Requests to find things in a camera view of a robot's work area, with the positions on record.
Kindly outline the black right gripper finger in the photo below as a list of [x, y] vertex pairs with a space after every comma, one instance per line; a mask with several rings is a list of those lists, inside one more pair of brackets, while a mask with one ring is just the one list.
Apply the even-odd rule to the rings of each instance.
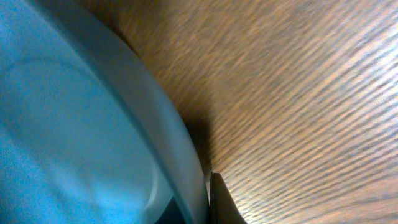
[[210, 176], [210, 223], [246, 224], [219, 173]]

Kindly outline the blue bowl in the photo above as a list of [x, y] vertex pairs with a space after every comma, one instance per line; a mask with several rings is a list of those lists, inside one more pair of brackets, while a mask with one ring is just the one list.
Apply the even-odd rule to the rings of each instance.
[[73, 1], [2, 1], [1, 222], [208, 219], [192, 140], [131, 48]]

